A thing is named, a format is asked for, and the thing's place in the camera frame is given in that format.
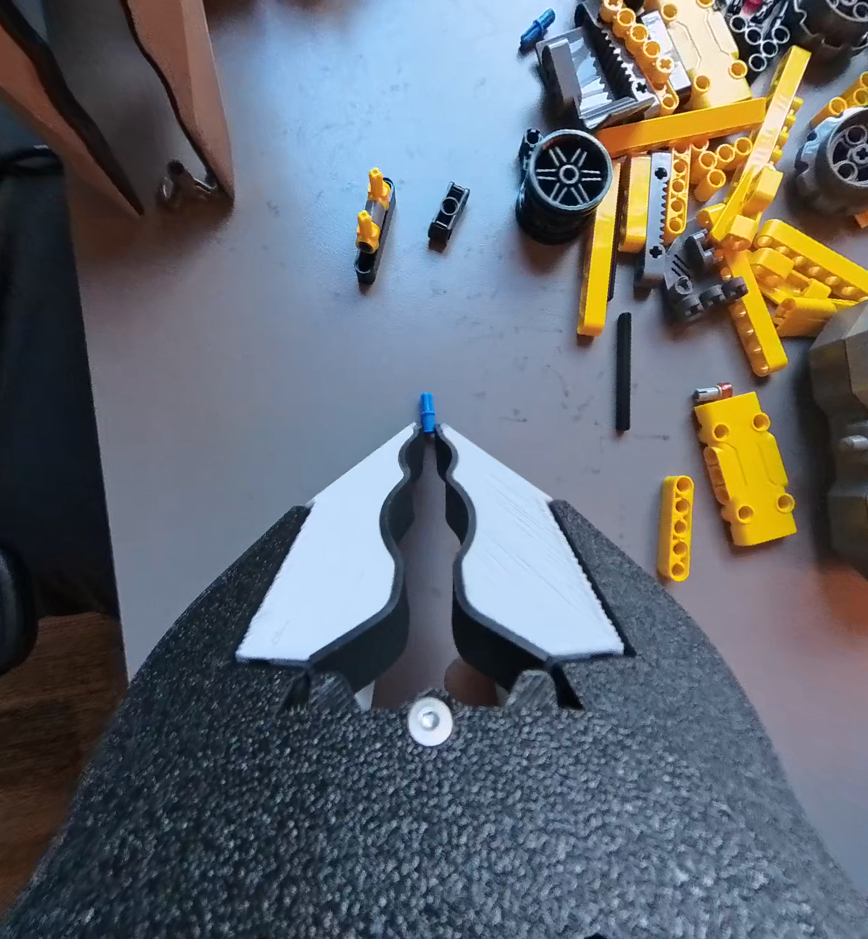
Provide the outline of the dark grey joint connector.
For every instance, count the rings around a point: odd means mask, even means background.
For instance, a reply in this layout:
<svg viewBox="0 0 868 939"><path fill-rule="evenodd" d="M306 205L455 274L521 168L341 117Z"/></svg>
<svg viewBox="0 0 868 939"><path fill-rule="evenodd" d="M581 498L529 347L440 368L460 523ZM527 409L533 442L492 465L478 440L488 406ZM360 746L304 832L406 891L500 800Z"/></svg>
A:
<svg viewBox="0 0 868 939"><path fill-rule="evenodd" d="M668 247L662 289L672 322L687 325L745 298L745 278L722 275L724 264L722 252L703 229L679 237Z"/></svg>

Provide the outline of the black spoked wheel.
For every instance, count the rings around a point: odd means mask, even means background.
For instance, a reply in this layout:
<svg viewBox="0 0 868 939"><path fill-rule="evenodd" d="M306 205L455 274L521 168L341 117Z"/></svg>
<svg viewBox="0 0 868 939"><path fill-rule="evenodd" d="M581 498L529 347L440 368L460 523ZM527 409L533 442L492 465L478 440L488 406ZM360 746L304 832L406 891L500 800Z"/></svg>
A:
<svg viewBox="0 0 868 939"><path fill-rule="evenodd" d="M603 145L586 132L562 129L543 134L527 162L519 163L515 217L522 230L545 245L583 234L612 181Z"/></svg>

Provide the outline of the black axle rod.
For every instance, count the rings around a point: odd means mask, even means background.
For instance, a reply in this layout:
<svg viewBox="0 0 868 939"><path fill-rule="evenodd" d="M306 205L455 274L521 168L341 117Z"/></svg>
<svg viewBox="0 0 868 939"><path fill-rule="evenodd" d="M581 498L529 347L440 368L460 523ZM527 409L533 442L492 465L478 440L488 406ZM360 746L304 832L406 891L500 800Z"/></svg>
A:
<svg viewBox="0 0 868 939"><path fill-rule="evenodd" d="M622 312L616 326L615 430L624 433L631 426L632 393L632 314Z"/></svg>

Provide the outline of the short yellow holed beam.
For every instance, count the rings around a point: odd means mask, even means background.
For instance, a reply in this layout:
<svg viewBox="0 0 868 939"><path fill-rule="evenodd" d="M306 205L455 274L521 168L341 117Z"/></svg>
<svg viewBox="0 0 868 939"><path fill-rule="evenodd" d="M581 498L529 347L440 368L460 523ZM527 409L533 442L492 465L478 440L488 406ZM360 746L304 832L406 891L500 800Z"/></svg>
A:
<svg viewBox="0 0 868 939"><path fill-rule="evenodd" d="M667 476L662 483L656 569L667 581L689 576L694 491L687 475Z"/></svg>

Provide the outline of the grey battery box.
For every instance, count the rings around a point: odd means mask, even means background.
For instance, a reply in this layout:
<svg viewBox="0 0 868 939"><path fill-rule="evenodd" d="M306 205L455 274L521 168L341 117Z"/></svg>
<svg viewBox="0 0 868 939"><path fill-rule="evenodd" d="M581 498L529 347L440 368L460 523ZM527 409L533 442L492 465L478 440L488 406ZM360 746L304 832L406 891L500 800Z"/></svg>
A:
<svg viewBox="0 0 868 939"><path fill-rule="evenodd" d="M808 364L835 464L827 495L831 544L868 580L868 300L825 323Z"/></svg>

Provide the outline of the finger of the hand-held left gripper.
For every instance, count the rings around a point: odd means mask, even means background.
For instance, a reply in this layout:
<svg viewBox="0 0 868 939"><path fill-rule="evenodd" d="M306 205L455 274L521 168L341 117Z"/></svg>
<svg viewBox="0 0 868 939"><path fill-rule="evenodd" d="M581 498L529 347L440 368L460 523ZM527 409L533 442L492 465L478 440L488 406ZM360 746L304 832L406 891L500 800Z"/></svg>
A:
<svg viewBox="0 0 868 939"><path fill-rule="evenodd" d="M67 168L125 212L144 207L99 127L72 93L48 43L14 2L0 2L0 98Z"/></svg>
<svg viewBox="0 0 868 939"><path fill-rule="evenodd" d="M206 172L235 195L229 130L203 1L123 1L134 40Z"/></svg>

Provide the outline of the pile of yellow building pieces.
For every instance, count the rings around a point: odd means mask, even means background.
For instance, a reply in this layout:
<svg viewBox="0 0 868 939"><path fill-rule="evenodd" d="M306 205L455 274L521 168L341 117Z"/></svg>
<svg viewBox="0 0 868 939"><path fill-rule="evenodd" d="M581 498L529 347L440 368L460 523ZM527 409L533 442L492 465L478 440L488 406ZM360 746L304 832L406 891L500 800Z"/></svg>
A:
<svg viewBox="0 0 868 939"><path fill-rule="evenodd" d="M803 82L826 60L792 39L748 83L722 2L601 4L661 104L658 116L594 133L621 166L615 251L638 255L639 290L662 289L668 247L706 231L723 254L722 275L745 278L747 295L727 309L752 373L765 380L788 364L784 338L815 336L834 313L868 300L868 269L763 219L779 196L784 151L801 137ZM808 121L805 139L856 107L868 107L868 70ZM868 209L839 218L864 228Z"/></svg>

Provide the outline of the grey desk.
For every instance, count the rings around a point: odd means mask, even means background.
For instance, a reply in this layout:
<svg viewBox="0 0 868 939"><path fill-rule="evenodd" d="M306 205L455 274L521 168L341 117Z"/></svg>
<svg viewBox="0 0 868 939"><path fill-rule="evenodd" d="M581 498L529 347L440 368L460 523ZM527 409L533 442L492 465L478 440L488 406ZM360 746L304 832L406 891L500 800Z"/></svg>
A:
<svg viewBox="0 0 868 939"><path fill-rule="evenodd" d="M545 124L520 33L573 2L209 2L236 197L153 201L178 130L149 68L123 58L119 131L149 214L73 184L71 210L129 675L172 622L287 508L416 418L438 416L567 499L654 570L664 476L696 481L694 557L671 585L752 699L806 813L868 896L868 582L830 550L827 432L809 343L753 380L726 317L674 335L618 271L632 311L630 431L613 431L613 322L577 338L582 248L513 216L523 131ZM378 275L357 280L368 174L396 205ZM428 226L469 189L447 247ZM756 393L796 534L734 546L692 394Z"/></svg>

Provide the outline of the black beam with yellow pins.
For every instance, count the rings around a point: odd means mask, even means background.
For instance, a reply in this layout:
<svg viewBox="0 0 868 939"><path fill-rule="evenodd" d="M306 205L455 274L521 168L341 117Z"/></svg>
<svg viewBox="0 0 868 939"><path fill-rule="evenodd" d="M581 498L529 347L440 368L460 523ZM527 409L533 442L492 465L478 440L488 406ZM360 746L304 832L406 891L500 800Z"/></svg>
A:
<svg viewBox="0 0 868 939"><path fill-rule="evenodd" d="M368 174L364 208L357 215L354 269L357 280L364 286L372 285L377 278L395 205L393 181L385 177L379 168L373 168Z"/></svg>

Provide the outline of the grey wheel with knobby tyre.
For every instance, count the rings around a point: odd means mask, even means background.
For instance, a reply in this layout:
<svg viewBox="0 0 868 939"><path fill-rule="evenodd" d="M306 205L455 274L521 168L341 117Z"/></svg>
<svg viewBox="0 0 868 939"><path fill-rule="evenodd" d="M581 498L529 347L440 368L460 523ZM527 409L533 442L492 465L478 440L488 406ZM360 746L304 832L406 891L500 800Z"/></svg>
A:
<svg viewBox="0 0 868 939"><path fill-rule="evenodd" d="M794 43L824 60L868 45L868 1L792 1L787 20Z"/></svg>
<svg viewBox="0 0 868 939"><path fill-rule="evenodd" d="M827 118L796 155L794 187L815 211L856 215L868 209L868 107Z"/></svg>

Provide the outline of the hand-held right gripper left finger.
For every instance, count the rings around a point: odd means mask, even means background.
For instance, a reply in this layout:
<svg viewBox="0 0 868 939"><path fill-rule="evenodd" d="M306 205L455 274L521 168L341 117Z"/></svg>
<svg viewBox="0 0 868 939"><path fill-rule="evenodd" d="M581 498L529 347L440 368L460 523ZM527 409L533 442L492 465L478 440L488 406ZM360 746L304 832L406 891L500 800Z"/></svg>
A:
<svg viewBox="0 0 868 939"><path fill-rule="evenodd" d="M415 512L424 435L409 425L320 491L236 651L239 663L341 674L361 708L404 652L400 542Z"/></svg>

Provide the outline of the grey digger bucket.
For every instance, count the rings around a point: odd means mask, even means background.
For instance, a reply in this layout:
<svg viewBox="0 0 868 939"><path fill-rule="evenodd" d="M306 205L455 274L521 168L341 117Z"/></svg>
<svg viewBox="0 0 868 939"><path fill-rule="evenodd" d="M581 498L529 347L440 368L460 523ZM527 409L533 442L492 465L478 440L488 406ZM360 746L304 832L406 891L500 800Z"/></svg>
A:
<svg viewBox="0 0 868 939"><path fill-rule="evenodd" d="M579 2L575 27L536 46L554 110L595 133L658 116L661 104L642 70L601 19L601 2Z"/></svg>

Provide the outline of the short black holed beam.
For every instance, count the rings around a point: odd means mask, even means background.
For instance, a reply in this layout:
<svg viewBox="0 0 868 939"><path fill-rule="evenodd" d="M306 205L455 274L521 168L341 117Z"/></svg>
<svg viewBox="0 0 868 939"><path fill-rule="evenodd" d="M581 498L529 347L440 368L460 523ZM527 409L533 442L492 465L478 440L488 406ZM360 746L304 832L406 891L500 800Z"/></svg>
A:
<svg viewBox="0 0 868 939"><path fill-rule="evenodd" d="M430 248L441 252L447 247L466 209L468 196L468 188L455 182L449 184L448 190L440 201L438 210L428 226L427 237Z"/></svg>

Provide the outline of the long yellow holed beam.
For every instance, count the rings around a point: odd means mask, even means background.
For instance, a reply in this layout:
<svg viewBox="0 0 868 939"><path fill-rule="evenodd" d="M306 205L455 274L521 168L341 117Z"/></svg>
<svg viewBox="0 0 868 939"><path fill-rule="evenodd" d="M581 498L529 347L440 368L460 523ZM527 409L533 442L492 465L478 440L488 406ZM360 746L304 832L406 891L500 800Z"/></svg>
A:
<svg viewBox="0 0 868 939"><path fill-rule="evenodd" d="M604 330L606 308L612 293L620 177L621 166L616 161L612 165L610 186L593 214L579 300L577 333L580 338L595 338Z"/></svg>

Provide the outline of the person's leg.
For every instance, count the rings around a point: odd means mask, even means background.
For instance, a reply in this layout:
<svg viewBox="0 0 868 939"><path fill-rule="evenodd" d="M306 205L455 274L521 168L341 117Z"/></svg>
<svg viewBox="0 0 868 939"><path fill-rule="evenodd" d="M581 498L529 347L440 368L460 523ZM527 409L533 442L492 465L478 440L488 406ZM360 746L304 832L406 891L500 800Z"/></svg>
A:
<svg viewBox="0 0 868 939"><path fill-rule="evenodd" d="M119 617L63 167L1 103L0 547L40 615Z"/></svg>

